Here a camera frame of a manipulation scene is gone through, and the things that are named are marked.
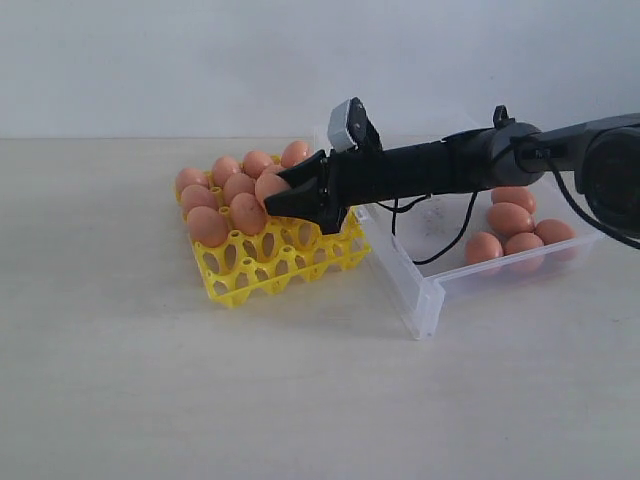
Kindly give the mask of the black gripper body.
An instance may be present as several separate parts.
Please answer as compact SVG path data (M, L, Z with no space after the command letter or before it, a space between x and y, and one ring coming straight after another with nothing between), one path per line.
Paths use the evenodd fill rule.
M390 157L384 152L317 152L320 213L323 234L342 228L351 206L390 199Z

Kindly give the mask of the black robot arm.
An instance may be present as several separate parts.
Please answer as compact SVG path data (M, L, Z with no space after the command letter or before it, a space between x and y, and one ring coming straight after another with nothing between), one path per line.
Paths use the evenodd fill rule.
M351 206L421 195L528 186L571 171L595 218L639 235L639 116L623 114L543 132L496 107L493 124L438 141L385 149L358 98L336 107L320 150L280 176L289 190L266 198L271 216L341 229Z

